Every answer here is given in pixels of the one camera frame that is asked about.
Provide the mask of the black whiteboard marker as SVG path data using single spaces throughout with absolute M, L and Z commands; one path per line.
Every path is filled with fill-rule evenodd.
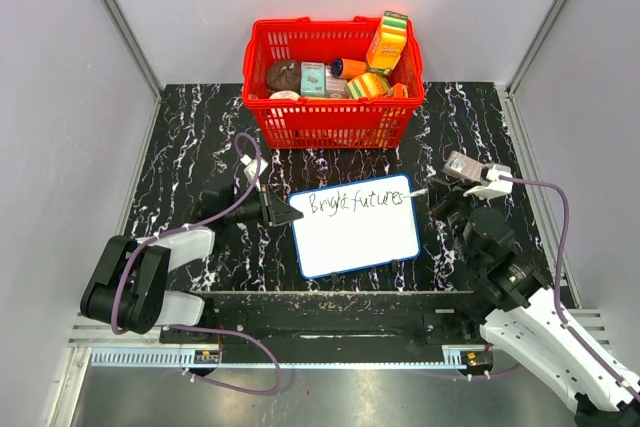
M 428 188 L 424 188 L 424 189 L 419 189 L 419 190 L 415 190 L 410 192 L 407 197 L 409 198 L 414 198 L 414 197 L 419 197 L 419 196 L 423 196 L 429 193 L 429 189 Z

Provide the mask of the blue framed whiteboard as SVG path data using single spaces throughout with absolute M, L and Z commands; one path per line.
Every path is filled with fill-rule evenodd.
M 398 173 L 291 194 L 301 275 L 328 277 L 416 258 L 419 224 L 408 175 Z

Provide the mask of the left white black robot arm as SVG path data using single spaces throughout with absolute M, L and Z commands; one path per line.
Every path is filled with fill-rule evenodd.
M 85 288 L 80 314 L 113 323 L 118 333 L 145 334 L 154 327 L 181 325 L 193 341 L 206 342 L 215 334 L 215 316 L 205 311 L 202 297 L 169 290 L 169 273 L 209 257 L 231 225 L 255 220 L 281 226 L 303 217 L 267 186 L 244 199 L 235 196 L 232 186 L 205 190 L 194 206 L 192 221 L 173 234 L 111 237 Z

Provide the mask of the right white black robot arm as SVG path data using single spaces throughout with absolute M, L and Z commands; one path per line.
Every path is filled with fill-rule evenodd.
M 473 292 L 454 320 L 458 337 L 505 351 L 556 394 L 578 426 L 638 425 L 638 374 L 575 320 L 547 274 L 516 253 L 505 216 L 474 207 L 461 180 L 436 188 L 430 213 L 449 227 Z

